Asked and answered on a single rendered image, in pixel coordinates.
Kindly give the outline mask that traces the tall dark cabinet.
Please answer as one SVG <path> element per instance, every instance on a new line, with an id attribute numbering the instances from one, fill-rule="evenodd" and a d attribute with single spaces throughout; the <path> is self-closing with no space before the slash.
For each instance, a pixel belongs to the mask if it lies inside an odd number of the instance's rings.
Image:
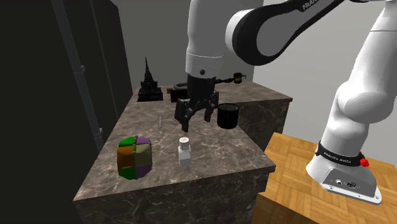
<path id="1" fill-rule="evenodd" d="M 131 97 L 112 0 L 0 0 L 0 224 L 82 224 L 73 199 Z"/>

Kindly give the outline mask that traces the black cylindrical cup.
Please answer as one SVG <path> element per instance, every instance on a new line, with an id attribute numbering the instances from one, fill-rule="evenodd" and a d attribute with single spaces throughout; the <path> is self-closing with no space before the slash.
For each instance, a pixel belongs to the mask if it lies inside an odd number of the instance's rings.
<path id="1" fill-rule="evenodd" d="M 217 124 L 222 129 L 234 129 L 238 124 L 240 107 L 232 103 L 218 105 Z"/>

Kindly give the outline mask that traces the black open box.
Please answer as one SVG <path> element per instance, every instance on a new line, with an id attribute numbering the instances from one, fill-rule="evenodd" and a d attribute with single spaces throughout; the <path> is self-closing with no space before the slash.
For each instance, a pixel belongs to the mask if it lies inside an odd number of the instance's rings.
<path id="1" fill-rule="evenodd" d="M 177 102 L 178 99 L 187 99 L 188 91 L 186 83 L 177 83 L 170 91 L 171 102 Z"/>

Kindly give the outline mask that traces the small white shaker bottle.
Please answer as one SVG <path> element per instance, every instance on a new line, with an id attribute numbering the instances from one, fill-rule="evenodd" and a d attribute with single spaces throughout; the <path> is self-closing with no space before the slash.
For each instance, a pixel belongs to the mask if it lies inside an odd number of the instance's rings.
<path id="1" fill-rule="evenodd" d="M 178 159 L 181 167 L 188 167 L 192 163 L 191 146 L 188 137 L 181 137 L 179 139 Z"/>

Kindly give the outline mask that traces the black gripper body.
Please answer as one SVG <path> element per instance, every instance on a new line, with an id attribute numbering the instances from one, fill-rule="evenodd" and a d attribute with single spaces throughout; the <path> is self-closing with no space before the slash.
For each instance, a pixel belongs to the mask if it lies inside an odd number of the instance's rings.
<path id="1" fill-rule="evenodd" d="M 215 81 L 216 77 L 213 78 L 199 78 L 188 74 L 187 76 L 187 91 L 188 99 L 190 100 L 188 105 L 195 106 L 199 101 L 211 99 L 212 94 L 215 92 Z M 215 94 L 215 100 L 212 101 L 214 106 L 218 105 L 218 94 Z"/>

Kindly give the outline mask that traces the black pagoda figure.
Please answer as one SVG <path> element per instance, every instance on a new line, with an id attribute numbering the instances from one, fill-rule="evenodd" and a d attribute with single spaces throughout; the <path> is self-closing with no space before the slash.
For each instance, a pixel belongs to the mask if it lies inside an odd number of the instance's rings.
<path id="1" fill-rule="evenodd" d="M 155 81 L 150 72 L 147 58 L 145 58 L 145 74 L 144 80 L 141 82 L 141 87 L 138 92 L 138 102 L 162 101 L 163 93 L 158 87 L 158 82 Z"/>

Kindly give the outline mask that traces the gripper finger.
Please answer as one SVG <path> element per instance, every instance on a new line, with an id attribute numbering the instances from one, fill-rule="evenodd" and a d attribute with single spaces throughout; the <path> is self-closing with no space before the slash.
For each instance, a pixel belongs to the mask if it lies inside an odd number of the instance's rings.
<path id="1" fill-rule="evenodd" d="M 191 99 L 178 99 L 176 102 L 174 118 L 181 124 L 184 132 L 188 132 L 190 118 L 200 109 L 202 101 L 197 101 L 190 105 Z"/>
<path id="2" fill-rule="evenodd" d="M 219 93 L 217 91 L 214 91 L 210 97 L 207 97 L 204 100 L 204 107 L 205 107 L 204 120 L 206 122 L 211 121 L 211 116 L 213 111 L 218 108 L 218 102 L 219 102 Z"/>

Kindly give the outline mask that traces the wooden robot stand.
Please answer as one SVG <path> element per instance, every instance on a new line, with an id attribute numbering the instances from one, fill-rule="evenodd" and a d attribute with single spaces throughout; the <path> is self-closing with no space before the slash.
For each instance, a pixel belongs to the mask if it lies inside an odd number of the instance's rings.
<path id="1" fill-rule="evenodd" d="M 327 192 L 306 172 L 316 144 L 273 133 L 265 154 L 276 164 L 258 194 L 251 224 L 397 224 L 397 170 L 369 159 L 380 205 Z"/>

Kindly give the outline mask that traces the multicoloured puzzle ball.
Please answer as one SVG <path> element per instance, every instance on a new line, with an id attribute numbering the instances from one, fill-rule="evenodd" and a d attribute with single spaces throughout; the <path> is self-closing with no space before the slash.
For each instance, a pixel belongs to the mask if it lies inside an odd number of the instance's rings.
<path id="1" fill-rule="evenodd" d="M 153 166 L 151 141 L 144 136 L 131 136 L 119 142 L 117 169 L 119 176 L 132 180 L 147 175 Z"/>

